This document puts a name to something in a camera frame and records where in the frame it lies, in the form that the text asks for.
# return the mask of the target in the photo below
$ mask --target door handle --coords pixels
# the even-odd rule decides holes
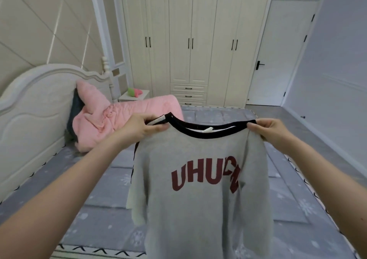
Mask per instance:
[[[259,65],[265,65],[265,64],[260,64],[260,61],[258,61],[258,62],[256,63],[256,70],[258,70],[258,69],[259,69]]]

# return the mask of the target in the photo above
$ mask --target white door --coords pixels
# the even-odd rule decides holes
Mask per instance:
[[[172,83],[189,83],[192,0],[170,0]]]
[[[253,61],[268,0],[242,0],[225,107],[241,108],[246,103],[254,72]]]
[[[282,103],[317,6],[318,1],[272,1],[247,104]]]
[[[241,0],[217,1],[207,106],[224,105],[240,8]]]
[[[170,94],[170,20],[168,0],[145,0],[153,96]]]
[[[208,84],[217,0],[193,0],[190,80]]]
[[[122,0],[134,87],[152,90],[145,0]]]

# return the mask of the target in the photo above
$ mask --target hand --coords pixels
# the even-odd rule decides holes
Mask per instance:
[[[168,129],[169,124],[160,124],[154,126],[145,125],[145,122],[150,122],[156,118],[158,118],[158,116],[154,114],[133,114],[126,124],[117,132],[123,133],[124,135],[122,136],[126,136],[127,134],[131,144],[134,144],[146,136],[153,135],[157,132],[162,132]]]
[[[279,119],[256,119],[256,123],[247,123],[250,131],[256,132],[271,143],[278,151],[289,155],[293,142],[297,140]]]

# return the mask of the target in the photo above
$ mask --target drawer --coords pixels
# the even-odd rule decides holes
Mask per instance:
[[[206,104],[206,101],[204,101],[204,100],[187,101],[187,100],[178,99],[178,102],[182,106],[205,106],[205,104]]]
[[[206,93],[183,93],[183,92],[171,92],[177,99],[183,100],[206,100]]]
[[[171,91],[206,93],[208,92],[208,85],[171,83]]]

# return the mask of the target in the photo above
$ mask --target wardrobe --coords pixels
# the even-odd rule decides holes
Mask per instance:
[[[245,105],[268,0],[122,0],[134,86],[182,105]]]

